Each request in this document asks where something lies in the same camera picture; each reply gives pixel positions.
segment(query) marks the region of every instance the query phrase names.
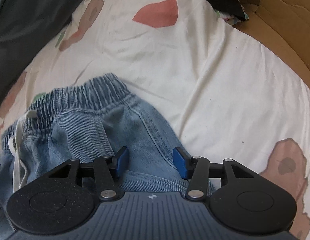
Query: dark gray fabric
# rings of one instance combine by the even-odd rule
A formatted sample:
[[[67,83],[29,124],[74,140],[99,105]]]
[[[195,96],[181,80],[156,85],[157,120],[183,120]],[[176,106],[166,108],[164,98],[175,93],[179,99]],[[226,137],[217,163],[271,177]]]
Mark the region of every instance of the dark gray fabric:
[[[82,0],[0,0],[0,103]]]

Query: denim pants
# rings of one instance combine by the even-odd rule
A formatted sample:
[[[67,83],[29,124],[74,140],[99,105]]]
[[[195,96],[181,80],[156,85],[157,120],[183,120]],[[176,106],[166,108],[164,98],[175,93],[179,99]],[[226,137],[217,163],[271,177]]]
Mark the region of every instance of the denim pants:
[[[188,181],[181,179],[172,158],[173,148],[182,146],[180,141],[159,112],[130,93],[115,75],[55,89],[29,109],[37,111],[37,118],[26,120],[19,152],[28,171],[27,183],[70,158],[92,162],[127,146],[129,166],[119,187],[185,194]],[[4,211],[13,194],[14,156],[9,139],[15,129],[16,122],[2,137],[0,206]],[[215,190],[211,183],[208,188],[209,193]]]

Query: crosshair logo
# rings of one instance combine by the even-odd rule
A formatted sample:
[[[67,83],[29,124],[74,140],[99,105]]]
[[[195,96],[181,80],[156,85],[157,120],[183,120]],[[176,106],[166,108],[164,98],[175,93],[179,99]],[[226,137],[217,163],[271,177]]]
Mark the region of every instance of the crosshair logo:
[[[157,196],[155,194],[150,194],[148,197],[151,198],[151,199],[157,198]]]

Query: white drawstring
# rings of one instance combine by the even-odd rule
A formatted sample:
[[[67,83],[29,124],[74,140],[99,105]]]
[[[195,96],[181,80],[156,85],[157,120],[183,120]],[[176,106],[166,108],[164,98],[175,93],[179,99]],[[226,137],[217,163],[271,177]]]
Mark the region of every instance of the white drawstring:
[[[25,164],[20,160],[20,145],[23,140],[24,126],[25,126],[26,120],[28,118],[36,118],[36,117],[37,117],[36,110],[29,110],[28,112],[26,112],[17,121],[16,129],[15,129],[15,136],[10,137],[8,140],[9,150],[11,154],[15,157],[14,171],[13,171],[13,191],[14,192],[21,189],[27,183],[28,171],[27,171]],[[24,169],[24,176],[21,181],[20,181],[20,166]]]

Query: silver screw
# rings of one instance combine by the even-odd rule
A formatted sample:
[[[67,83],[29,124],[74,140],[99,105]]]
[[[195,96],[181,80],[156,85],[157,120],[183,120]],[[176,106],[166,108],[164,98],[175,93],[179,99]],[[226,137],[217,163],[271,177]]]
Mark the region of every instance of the silver screw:
[[[103,190],[100,195],[103,197],[103,198],[112,198],[112,197],[115,197],[116,196],[116,192],[111,190],[111,189],[107,189],[107,190]]]
[[[200,190],[194,189],[188,192],[188,196],[190,196],[191,198],[200,198],[202,196],[204,196],[204,193]]]

